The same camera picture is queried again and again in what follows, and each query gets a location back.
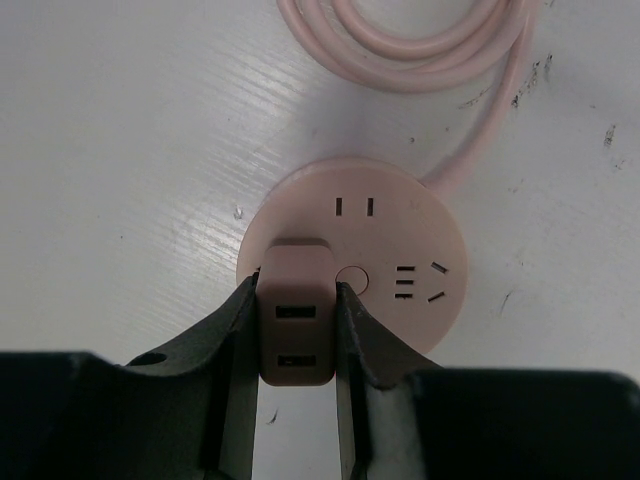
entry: plug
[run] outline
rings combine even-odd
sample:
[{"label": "plug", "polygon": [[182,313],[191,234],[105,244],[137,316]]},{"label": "plug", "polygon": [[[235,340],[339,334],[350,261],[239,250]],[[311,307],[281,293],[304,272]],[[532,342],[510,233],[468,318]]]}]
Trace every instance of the plug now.
[{"label": "plug", "polygon": [[322,244],[279,242],[264,254],[256,296],[263,380],[324,385],[335,372],[335,262]]}]

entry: dark stain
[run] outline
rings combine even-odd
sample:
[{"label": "dark stain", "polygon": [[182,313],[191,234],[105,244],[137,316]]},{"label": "dark stain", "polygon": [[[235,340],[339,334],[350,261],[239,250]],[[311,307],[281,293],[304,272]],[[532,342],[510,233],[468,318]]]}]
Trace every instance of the dark stain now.
[{"label": "dark stain", "polygon": [[276,408],[275,413],[273,414],[273,418],[271,420],[269,420],[266,425],[273,425],[274,423],[276,423],[276,420],[278,419],[278,412],[280,411],[279,408]]},{"label": "dark stain", "polygon": [[549,83],[549,74],[551,73],[551,67],[553,66],[553,54],[547,55],[547,61],[544,62],[544,80]]},{"label": "dark stain", "polygon": [[520,90],[518,90],[516,96],[511,101],[511,106],[513,108],[517,109],[518,107],[520,107],[520,103],[525,93],[531,94],[535,90],[536,86],[538,85],[538,67],[540,67],[540,62],[535,62],[533,64],[533,67],[531,68],[531,73],[522,84],[522,87],[520,87]]},{"label": "dark stain", "polygon": [[473,107],[476,103],[478,103],[480,101],[480,99],[484,96],[484,94],[487,93],[489,90],[491,90],[491,87],[485,88],[478,95],[476,95],[474,98],[472,98],[468,102],[465,102],[462,105],[460,105],[458,107],[458,110],[462,110],[464,108]]},{"label": "dark stain", "polygon": [[622,168],[626,163],[627,163],[626,158],[617,158],[611,161],[611,167],[613,168],[614,172],[619,172],[622,170]]},{"label": "dark stain", "polygon": [[233,212],[233,218],[235,218],[236,220],[242,220],[243,217],[244,217],[244,210],[240,205],[236,205],[236,209]]},{"label": "dark stain", "polygon": [[504,300],[502,301],[502,305],[500,305],[500,313],[499,313],[500,317],[502,317],[502,313],[504,312],[504,307],[507,306],[507,302],[509,301],[509,298],[511,298],[511,295],[513,295],[515,291],[516,289],[514,288],[509,293],[507,293],[507,295],[504,297]]},{"label": "dark stain", "polygon": [[609,130],[607,130],[607,133],[604,136],[604,146],[605,148],[611,148],[611,146],[613,145],[613,139],[616,135],[616,128],[618,126],[614,123],[613,125],[611,125],[609,127]]},{"label": "dark stain", "polygon": [[520,190],[520,186],[524,183],[524,178],[522,180],[520,180],[520,185],[518,185],[517,187],[513,187],[509,189],[509,192],[511,193],[518,193],[518,190]]}]

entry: white table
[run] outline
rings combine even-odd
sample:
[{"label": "white table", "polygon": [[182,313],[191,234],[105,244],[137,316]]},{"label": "white table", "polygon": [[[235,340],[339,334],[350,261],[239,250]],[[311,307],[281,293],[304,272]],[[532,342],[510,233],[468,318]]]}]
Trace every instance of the white table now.
[{"label": "white table", "polygon": [[[471,2],[359,3],[417,35]],[[449,200],[471,279],[431,358],[640,379],[640,3],[547,3],[537,79]],[[308,58],[272,1],[5,0],[0,349],[125,362],[166,341],[232,291],[276,182],[349,153],[422,174],[482,116],[491,92],[468,102],[496,74],[369,91]],[[333,386],[260,395],[255,478],[338,478]]]}]

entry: coiled cable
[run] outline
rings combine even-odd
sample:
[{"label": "coiled cable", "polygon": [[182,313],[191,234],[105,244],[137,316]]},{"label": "coiled cable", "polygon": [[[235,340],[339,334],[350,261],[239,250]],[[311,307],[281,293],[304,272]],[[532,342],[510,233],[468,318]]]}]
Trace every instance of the coiled cable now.
[{"label": "coiled cable", "polygon": [[435,36],[408,40],[369,24],[352,0],[332,0],[338,20],[363,47],[396,62],[392,68],[354,50],[331,27],[320,0],[278,0],[289,29],[318,63],[361,85],[398,93],[426,93],[463,84],[496,65],[507,53],[502,81],[484,123],[454,157],[422,179],[438,195],[460,184],[497,135],[517,92],[531,50],[539,0],[476,0],[467,16]]}]

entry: round power strip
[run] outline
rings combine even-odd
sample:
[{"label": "round power strip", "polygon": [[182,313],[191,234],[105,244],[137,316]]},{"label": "round power strip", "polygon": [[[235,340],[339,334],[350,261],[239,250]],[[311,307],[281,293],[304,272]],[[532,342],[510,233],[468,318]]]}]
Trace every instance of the round power strip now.
[{"label": "round power strip", "polygon": [[399,168],[368,159],[313,163],[266,198],[240,248],[237,281],[252,275],[279,241],[321,240],[336,280],[351,285],[369,313],[427,353],[458,316],[468,265],[455,220],[429,190]]}]

